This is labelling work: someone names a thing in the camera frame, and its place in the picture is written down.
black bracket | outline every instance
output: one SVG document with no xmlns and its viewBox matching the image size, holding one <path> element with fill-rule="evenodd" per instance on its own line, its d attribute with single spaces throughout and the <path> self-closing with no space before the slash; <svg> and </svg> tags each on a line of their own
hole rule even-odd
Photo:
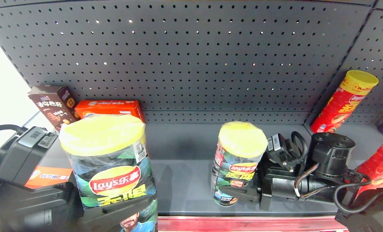
<svg viewBox="0 0 383 232">
<path fill-rule="evenodd" d="M 73 188 L 70 182 L 37 189 L 4 182 L 0 185 L 0 205 L 4 213 L 27 215 L 67 204 Z"/>
<path fill-rule="evenodd" d="M 103 207 L 86 209 L 84 216 L 78 219 L 78 226 L 81 231 L 107 231 L 133 214 L 145 209 L 155 198 L 155 195 L 144 196 Z"/>
<path fill-rule="evenodd" d="M 248 201 L 257 204 L 260 201 L 260 188 L 258 187 L 258 174 L 255 172 L 252 181 L 244 188 L 236 188 L 232 186 L 219 186 L 219 190 L 223 193 L 236 197 L 242 201 Z"/>
</svg>

yellow canister lid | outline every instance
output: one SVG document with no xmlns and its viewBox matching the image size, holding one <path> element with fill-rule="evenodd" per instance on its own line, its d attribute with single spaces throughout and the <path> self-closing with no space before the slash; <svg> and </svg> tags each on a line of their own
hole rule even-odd
<svg viewBox="0 0 383 232">
<path fill-rule="evenodd" d="M 268 146 L 268 139 L 261 129 L 252 123 L 237 121 L 221 127 L 219 141 L 226 151 L 242 158 L 258 157 Z"/>
<path fill-rule="evenodd" d="M 359 70 L 349 70 L 345 78 L 357 82 L 361 88 L 371 88 L 379 82 L 374 75 Z"/>
<path fill-rule="evenodd" d="M 98 114 L 63 125 L 62 148 L 75 156 L 100 156 L 134 144 L 144 135 L 145 124 L 133 115 Z"/>
</svg>

orange box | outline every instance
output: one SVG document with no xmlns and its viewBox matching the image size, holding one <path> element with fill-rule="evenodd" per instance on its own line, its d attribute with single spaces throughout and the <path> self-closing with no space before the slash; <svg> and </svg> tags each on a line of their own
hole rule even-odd
<svg viewBox="0 0 383 232">
<path fill-rule="evenodd" d="M 131 114 L 144 122 L 138 101 L 119 101 L 119 100 L 83 100 L 75 107 L 75 111 L 85 118 L 93 113 L 102 114 Z"/>
</svg>

black plastic housing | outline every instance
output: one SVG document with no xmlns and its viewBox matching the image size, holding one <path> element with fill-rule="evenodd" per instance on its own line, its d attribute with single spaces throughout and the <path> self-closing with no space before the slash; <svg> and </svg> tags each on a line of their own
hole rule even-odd
<svg viewBox="0 0 383 232">
<path fill-rule="evenodd" d="M 348 157 L 354 147 L 355 142 L 344 135 L 316 133 L 312 135 L 307 169 L 319 163 L 313 172 L 315 176 L 342 184 Z"/>
<path fill-rule="evenodd" d="M 41 145 L 41 140 L 52 133 L 39 127 L 32 127 L 20 137 L 12 138 L 0 149 L 0 180 L 24 186 L 41 162 L 49 146 Z"/>
</svg>

